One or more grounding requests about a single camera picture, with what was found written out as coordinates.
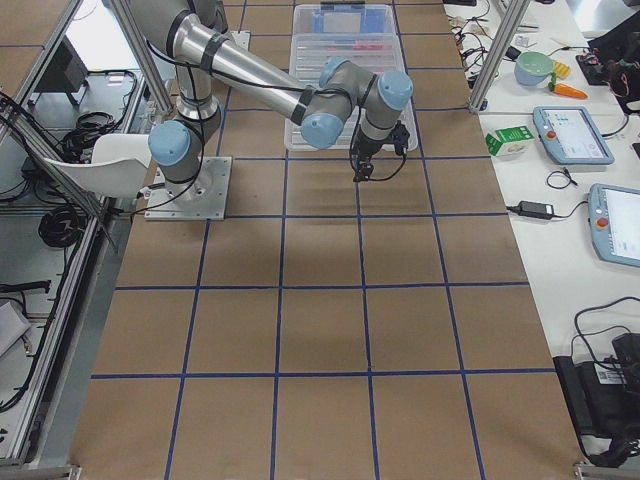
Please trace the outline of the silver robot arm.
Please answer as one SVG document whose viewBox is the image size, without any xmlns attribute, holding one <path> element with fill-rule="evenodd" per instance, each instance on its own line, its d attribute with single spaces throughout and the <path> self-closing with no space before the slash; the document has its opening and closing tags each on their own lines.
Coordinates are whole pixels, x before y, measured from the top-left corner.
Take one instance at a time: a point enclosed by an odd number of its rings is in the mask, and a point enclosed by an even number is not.
<svg viewBox="0 0 640 480">
<path fill-rule="evenodd" d="M 221 121 L 213 80 L 288 118 L 316 149 L 333 146 L 357 111 L 349 148 L 357 182 L 371 180 L 371 159 L 383 146 L 406 155 L 409 133 L 399 120 L 413 93 L 406 73 L 376 75 L 346 58 L 331 57 L 313 87 L 238 46 L 228 34 L 220 1 L 131 1 L 128 6 L 148 50 L 174 65 L 180 86 L 177 119 L 156 127 L 148 139 L 172 203 L 198 202 L 211 186 L 204 172 L 204 145 Z"/>
</svg>

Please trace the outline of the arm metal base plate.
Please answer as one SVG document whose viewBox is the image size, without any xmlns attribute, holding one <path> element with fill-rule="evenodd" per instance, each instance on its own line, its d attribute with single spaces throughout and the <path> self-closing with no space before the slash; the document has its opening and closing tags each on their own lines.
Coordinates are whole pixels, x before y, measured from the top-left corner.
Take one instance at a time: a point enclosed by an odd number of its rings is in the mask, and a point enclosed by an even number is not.
<svg viewBox="0 0 640 480">
<path fill-rule="evenodd" d="M 232 164 L 231 157 L 205 157 L 199 177 L 177 199 L 174 196 L 182 192 L 186 184 L 179 187 L 167 183 L 157 168 L 154 183 L 163 183 L 163 186 L 145 195 L 148 203 L 144 217 L 156 221 L 223 220 Z"/>
</svg>

